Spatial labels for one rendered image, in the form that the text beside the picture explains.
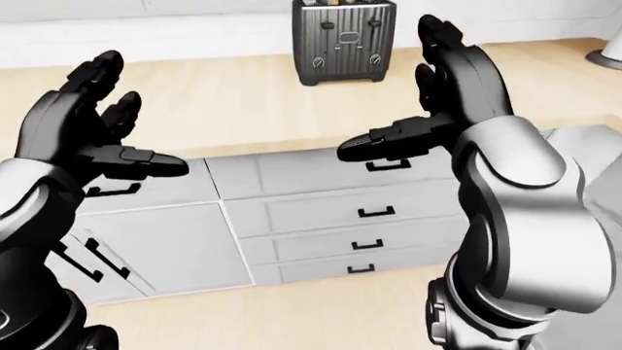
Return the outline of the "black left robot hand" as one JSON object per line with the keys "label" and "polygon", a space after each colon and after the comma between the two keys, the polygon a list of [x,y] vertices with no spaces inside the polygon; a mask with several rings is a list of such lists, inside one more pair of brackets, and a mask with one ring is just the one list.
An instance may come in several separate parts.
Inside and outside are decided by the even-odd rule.
{"label": "black left robot hand", "polygon": [[121,54],[108,51],[70,72],[62,87],[46,92],[25,116],[15,156],[54,165],[80,187],[97,177],[145,180],[189,174],[183,159],[121,143],[136,126],[142,107],[138,92],[127,92],[97,113],[97,104],[113,91],[123,66]]}

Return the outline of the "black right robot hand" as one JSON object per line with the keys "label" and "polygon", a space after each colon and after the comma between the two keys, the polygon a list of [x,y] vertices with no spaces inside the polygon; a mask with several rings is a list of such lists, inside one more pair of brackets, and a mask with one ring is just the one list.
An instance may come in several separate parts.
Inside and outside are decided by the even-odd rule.
{"label": "black right robot hand", "polygon": [[436,147],[450,149],[469,127],[513,109],[492,59],[478,46],[465,46],[452,22],[426,14],[418,22],[425,60],[415,69],[419,102],[427,117],[412,117],[343,142],[343,162],[421,157]]}

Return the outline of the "dark grey ribbed toaster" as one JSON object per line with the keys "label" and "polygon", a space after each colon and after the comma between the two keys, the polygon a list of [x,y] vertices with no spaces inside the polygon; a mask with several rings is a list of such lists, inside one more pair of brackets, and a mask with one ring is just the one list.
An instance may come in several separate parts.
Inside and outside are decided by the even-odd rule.
{"label": "dark grey ribbed toaster", "polygon": [[[382,25],[372,28],[370,20]],[[332,30],[321,28],[333,22]],[[391,0],[292,0],[294,67],[306,87],[328,81],[383,81],[391,61],[397,22],[397,4]],[[369,58],[379,54],[377,66]],[[323,57],[325,66],[314,69],[312,60]]]}

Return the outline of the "white narrow drawer front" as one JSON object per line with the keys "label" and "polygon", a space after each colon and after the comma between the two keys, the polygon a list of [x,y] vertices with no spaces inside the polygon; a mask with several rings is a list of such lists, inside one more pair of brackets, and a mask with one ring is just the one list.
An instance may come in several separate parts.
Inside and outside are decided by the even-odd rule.
{"label": "white narrow drawer front", "polygon": [[204,159],[188,161],[190,173],[184,177],[149,177],[146,180],[110,180],[98,177],[93,186],[103,190],[126,189],[131,183],[141,183],[136,194],[107,197],[86,197],[78,209],[81,215],[174,206],[218,200],[218,192]]}

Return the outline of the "white appliance base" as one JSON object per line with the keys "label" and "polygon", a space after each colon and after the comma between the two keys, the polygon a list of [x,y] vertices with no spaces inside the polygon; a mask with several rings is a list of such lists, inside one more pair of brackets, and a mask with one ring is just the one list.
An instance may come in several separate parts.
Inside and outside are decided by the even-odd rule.
{"label": "white appliance base", "polygon": [[622,71],[622,30],[603,49],[589,52],[585,58],[598,66]]}

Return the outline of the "white cabinet door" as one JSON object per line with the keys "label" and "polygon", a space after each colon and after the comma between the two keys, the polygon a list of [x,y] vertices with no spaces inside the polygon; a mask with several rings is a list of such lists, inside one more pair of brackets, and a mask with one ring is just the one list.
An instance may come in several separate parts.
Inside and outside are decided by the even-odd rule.
{"label": "white cabinet door", "polygon": [[55,253],[50,253],[46,260],[46,266],[54,273],[57,281],[63,288],[73,291],[86,304],[141,299],[148,297],[154,291],[153,286],[134,267],[131,267],[129,262],[122,259],[104,241],[94,238],[100,243],[99,251],[104,256],[115,265],[127,267],[131,271],[127,279],[122,279],[118,276],[107,264],[86,249],[85,243],[87,239],[88,237],[84,238],[69,233],[61,239],[61,242],[68,247],[66,251],[68,256],[75,259],[88,270],[100,270],[104,275],[103,279],[101,282],[96,283]]}
{"label": "white cabinet door", "polygon": [[78,218],[73,234],[99,238],[149,282],[149,297],[247,286],[251,278],[216,203]]}

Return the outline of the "white wide drawer front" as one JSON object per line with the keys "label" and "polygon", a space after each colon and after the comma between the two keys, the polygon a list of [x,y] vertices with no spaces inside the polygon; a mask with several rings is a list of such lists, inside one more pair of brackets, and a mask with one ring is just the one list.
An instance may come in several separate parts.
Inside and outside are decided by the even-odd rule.
{"label": "white wide drawer front", "polygon": [[[376,165],[400,161],[369,160]],[[332,148],[206,159],[216,189],[223,199],[276,194],[362,189],[428,180],[455,180],[449,155],[434,149],[409,159],[412,167],[369,172],[365,162],[342,162]]]}
{"label": "white wide drawer front", "polygon": [[388,250],[383,253],[365,253],[362,255],[346,255],[329,259],[310,259],[296,262],[280,262],[251,266],[250,270],[256,285],[278,285],[326,279],[337,276],[351,275],[347,267],[367,267],[374,263],[376,270],[393,270],[405,267],[418,267],[429,264],[446,263],[455,252],[452,247],[415,248],[405,250]]}
{"label": "white wide drawer front", "polygon": [[[247,263],[259,265],[455,243],[462,241],[467,227],[466,218],[450,216],[241,238],[239,243]],[[352,250],[353,241],[373,244],[377,238],[384,247]]]}
{"label": "white wide drawer front", "polygon": [[[429,180],[368,189],[226,200],[224,206],[234,232],[248,238],[460,215],[458,186],[454,180]],[[358,209],[376,212],[386,206],[394,206],[395,215],[374,218],[358,215]]]}

